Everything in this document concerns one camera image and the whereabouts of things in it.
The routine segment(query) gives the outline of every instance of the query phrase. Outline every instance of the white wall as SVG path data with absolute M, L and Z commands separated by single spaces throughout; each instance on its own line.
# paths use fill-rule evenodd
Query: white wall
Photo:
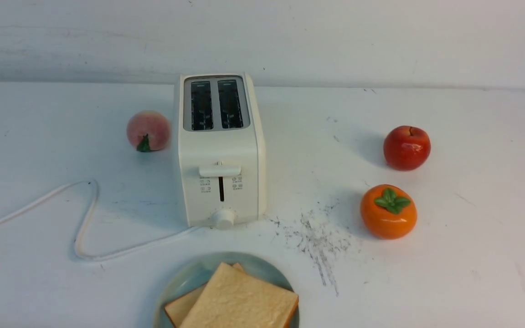
M 0 79 L 524 87 L 525 0 L 0 0 Z

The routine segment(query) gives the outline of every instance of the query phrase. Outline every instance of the bread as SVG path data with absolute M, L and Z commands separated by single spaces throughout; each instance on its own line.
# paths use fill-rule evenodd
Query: bread
M 235 263 L 233 266 L 236 270 L 240 270 L 241 272 L 244 272 L 244 269 L 240 265 L 240 263 Z M 175 328 L 178 328 L 181 323 L 184 321 L 185 316 L 187 316 L 190 309 L 194 306 L 196 301 L 198 301 L 198 297 L 200 297 L 200 294 L 202 294 L 202 291 L 206 287 L 206 284 L 192 290 L 189 293 L 186 293 L 182 295 L 181 297 L 178 297 L 177 299 L 167 303 L 163 309 L 165 310 L 165 314 L 173 324 Z
M 180 328 L 284 328 L 296 293 L 221 263 Z

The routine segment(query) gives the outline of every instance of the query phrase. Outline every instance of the white tabletop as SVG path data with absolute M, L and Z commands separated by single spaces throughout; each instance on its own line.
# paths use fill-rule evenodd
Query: white tabletop
M 300 295 L 304 328 L 525 327 L 525 92 L 256 91 L 266 220 L 88 263 L 72 251 L 90 197 L 76 185 L 0 226 L 0 327 L 150 326 L 168 279 L 213 251 L 277 266 Z M 171 154 L 141 154 L 125 137 L 135 112 L 171 117 L 172 102 L 169 85 L 0 83 L 0 217 L 95 178 L 91 253 L 184 229 Z M 432 140 L 412 172 L 381 155 L 403 124 Z M 419 212 L 396 241 L 374 239 L 359 218 L 362 193 L 382 183 L 410 193 Z

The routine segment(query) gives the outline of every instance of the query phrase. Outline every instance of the plate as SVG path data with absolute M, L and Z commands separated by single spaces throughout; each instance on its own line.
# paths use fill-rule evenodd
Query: plate
M 163 311 L 164 305 L 208 282 L 221 262 L 229 264 L 238 262 L 247 274 L 273 285 L 294 291 L 287 278 L 275 268 L 275 266 L 260 257 L 233 251 L 204 255 L 193 260 L 187 266 L 184 266 L 177 272 L 175 277 L 169 281 L 165 289 L 163 289 L 157 301 L 153 327 L 173 328 L 173 324 L 171 324 L 165 311 Z M 289 328 L 298 327 L 299 307 L 297 306 L 289 322 Z

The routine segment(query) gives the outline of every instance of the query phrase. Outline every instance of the power cord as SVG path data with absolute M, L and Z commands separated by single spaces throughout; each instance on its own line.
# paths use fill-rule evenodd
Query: power cord
M 176 240 L 180 239 L 181 237 L 186 236 L 188 233 L 193 232 L 193 231 L 195 231 L 195 230 L 197 230 L 199 228 L 199 227 L 187 228 L 186 230 L 174 233 L 174 234 L 169 235 L 169 236 L 161 237 L 161 238 L 155 239 L 153 241 L 146 241 L 144 243 L 140 243 L 140 244 L 137 244 L 137 245 L 134 245 L 134 246 L 131 246 L 131 247 L 118 249 L 116 251 L 112 251 L 112 252 L 104 254 L 104 255 L 90 255 L 90 254 L 87 254 L 82 249 L 82 241 L 84 239 L 86 229 L 88 228 L 88 225 L 90 224 L 90 221 L 92 220 L 92 212 L 94 211 L 94 206 L 96 205 L 96 202 L 98 200 L 98 182 L 96 182 L 96 180 L 94 180 L 94 179 L 91 179 L 91 180 L 80 180 L 80 181 L 76 181 L 76 182 L 72 182 L 72 183 L 63 184 L 60 187 L 50 191 L 46 195 L 43 195 L 39 199 L 36 199 L 35 201 L 33 201 L 33 202 L 27 204 L 26 206 L 20 208 L 19 210 L 16 210 L 15 212 L 6 215 L 3 218 L 0 218 L 0 225 L 8 222 L 9 220 L 11 220 L 11 219 L 13 219 L 13 218 L 15 218 L 15 217 L 25 213 L 25 212 L 27 212 L 28 210 L 31 210 L 32 208 L 40 205 L 41 203 L 44 203 L 46 200 L 50 199 L 51 197 L 54 197 L 55 195 L 57 195 L 61 191 L 64 191 L 65 189 L 68 189 L 69 187 L 72 187 L 73 185 L 78 185 L 80 183 L 87 183 L 88 185 L 90 185 L 90 187 L 92 187 L 92 197 L 91 197 L 91 200 L 90 200 L 90 204 L 88 205 L 88 209 L 86 210 L 86 214 L 85 214 L 84 220 L 82 220 L 82 224 L 81 224 L 80 228 L 78 229 L 77 238 L 74 241 L 74 253 L 76 253 L 76 255 L 79 258 L 83 259 L 83 260 L 86 260 L 86 261 L 106 261 L 106 260 L 114 259 L 114 258 L 119 257 L 119 256 L 123 256 L 123 255 L 129 254 L 129 253 L 133 253 L 134 251 L 139 251 L 140 249 L 144 249 L 146 247 L 152 247 L 152 246 L 157 245 L 159 243 L 166 243 L 166 242 L 169 243 L 171 241 L 176 241 Z

